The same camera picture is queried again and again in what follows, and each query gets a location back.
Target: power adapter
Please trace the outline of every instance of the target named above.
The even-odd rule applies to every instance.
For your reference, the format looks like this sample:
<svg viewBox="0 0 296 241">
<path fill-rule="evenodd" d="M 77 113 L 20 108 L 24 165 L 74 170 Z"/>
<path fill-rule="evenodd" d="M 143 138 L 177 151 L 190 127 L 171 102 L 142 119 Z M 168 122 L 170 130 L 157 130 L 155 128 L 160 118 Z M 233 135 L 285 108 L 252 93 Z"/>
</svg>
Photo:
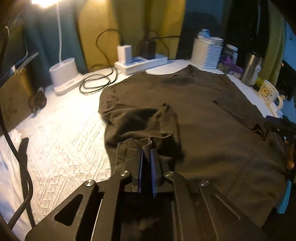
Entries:
<svg viewBox="0 0 296 241">
<path fill-rule="evenodd" d="M 140 43 L 140 56 L 145 59 L 155 58 L 156 42 L 155 40 L 144 39 Z"/>
<path fill-rule="evenodd" d="M 131 62 L 131 45 L 119 45 L 117 46 L 118 61 L 123 64 L 129 64 Z"/>
</svg>

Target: white mug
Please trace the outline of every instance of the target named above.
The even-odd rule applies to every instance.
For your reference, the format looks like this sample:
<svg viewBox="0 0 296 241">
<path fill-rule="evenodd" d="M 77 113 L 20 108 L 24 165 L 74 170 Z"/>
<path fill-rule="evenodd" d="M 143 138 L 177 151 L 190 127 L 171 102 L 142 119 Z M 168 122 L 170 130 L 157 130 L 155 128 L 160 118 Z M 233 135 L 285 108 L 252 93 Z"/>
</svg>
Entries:
<svg viewBox="0 0 296 241">
<path fill-rule="evenodd" d="M 263 84 L 261 85 L 258 96 L 265 102 L 265 104 L 269 107 L 272 102 L 279 99 L 279 105 L 277 111 L 279 111 L 284 106 L 284 99 L 282 96 L 279 95 L 277 89 L 267 80 L 264 80 Z"/>
</svg>

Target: purple object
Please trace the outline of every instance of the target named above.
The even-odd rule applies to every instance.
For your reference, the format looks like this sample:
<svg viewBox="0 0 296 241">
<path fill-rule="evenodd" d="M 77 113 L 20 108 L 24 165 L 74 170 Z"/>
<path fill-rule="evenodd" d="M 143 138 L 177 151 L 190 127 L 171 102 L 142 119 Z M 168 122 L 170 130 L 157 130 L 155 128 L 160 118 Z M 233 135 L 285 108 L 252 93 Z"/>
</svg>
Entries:
<svg viewBox="0 0 296 241">
<path fill-rule="evenodd" d="M 231 60 L 231 58 L 229 56 L 221 55 L 220 56 L 220 62 L 223 65 L 229 66 L 229 70 L 232 70 L 232 71 L 235 71 L 235 72 L 238 72 L 238 73 L 242 74 L 243 69 L 241 67 L 236 66 L 232 62 L 232 60 Z"/>
</svg>

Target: bolt head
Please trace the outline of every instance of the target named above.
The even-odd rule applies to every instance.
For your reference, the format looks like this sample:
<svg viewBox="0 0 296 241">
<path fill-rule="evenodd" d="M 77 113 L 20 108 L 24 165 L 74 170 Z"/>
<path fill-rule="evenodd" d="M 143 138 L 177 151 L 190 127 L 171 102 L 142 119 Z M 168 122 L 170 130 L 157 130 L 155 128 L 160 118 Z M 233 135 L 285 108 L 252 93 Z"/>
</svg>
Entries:
<svg viewBox="0 0 296 241">
<path fill-rule="evenodd" d="M 129 174 L 130 174 L 129 171 L 127 171 L 127 170 L 122 170 L 122 171 L 120 172 L 120 175 L 121 175 L 122 177 L 127 177 Z"/>
<path fill-rule="evenodd" d="M 200 182 L 200 185 L 203 186 L 203 187 L 208 187 L 208 186 L 210 185 L 210 182 L 207 181 L 207 180 L 204 180 L 204 179 L 203 179 L 203 180 Z"/>
<path fill-rule="evenodd" d="M 84 184 L 87 187 L 91 187 L 94 184 L 94 180 L 89 179 L 89 180 L 85 181 Z"/>
<path fill-rule="evenodd" d="M 175 173 L 174 173 L 173 171 L 167 171 L 167 172 L 165 173 L 165 176 L 166 176 L 166 177 L 172 177 L 174 174 L 175 174 Z"/>
</svg>

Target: printed mug design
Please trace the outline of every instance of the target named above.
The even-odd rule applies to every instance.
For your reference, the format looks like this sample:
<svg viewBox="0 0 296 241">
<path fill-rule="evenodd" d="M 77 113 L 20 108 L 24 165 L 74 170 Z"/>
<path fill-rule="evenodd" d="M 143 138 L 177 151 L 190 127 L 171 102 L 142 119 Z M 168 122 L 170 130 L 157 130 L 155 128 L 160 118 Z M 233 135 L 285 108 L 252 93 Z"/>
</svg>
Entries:
<svg viewBox="0 0 296 241">
<path fill-rule="evenodd" d="M 265 101 L 268 101 L 270 93 L 271 93 L 271 90 L 265 84 L 263 84 L 261 95 Z"/>
</svg>

